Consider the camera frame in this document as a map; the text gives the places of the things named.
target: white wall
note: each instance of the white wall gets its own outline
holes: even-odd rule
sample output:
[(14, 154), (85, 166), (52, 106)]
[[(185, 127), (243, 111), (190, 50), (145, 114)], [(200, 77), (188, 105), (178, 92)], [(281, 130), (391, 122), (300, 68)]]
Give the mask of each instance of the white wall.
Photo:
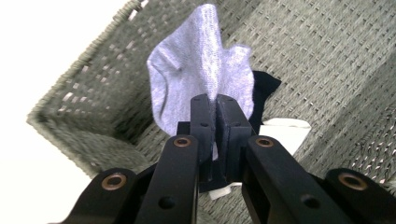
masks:
[(126, 2), (0, 3), (0, 223), (60, 222), (91, 181), (26, 115)]

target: white sock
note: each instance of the white sock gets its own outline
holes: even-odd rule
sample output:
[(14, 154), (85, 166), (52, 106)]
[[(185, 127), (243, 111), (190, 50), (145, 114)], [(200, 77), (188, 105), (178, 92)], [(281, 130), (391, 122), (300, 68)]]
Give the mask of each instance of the white sock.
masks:
[(260, 127), (259, 135), (275, 138), (293, 155), (311, 131), (308, 122), (301, 119), (269, 119)]
[(233, 97), (249, 118), (254, 85), (249, 53), (244, 46), (222, 47), (215, 6), (196, 8), (148, 57), (158, 126), (175, 135), (179, 121), (190, 121), (190, 99), (204, 93), (212, 103), (218, 94)]

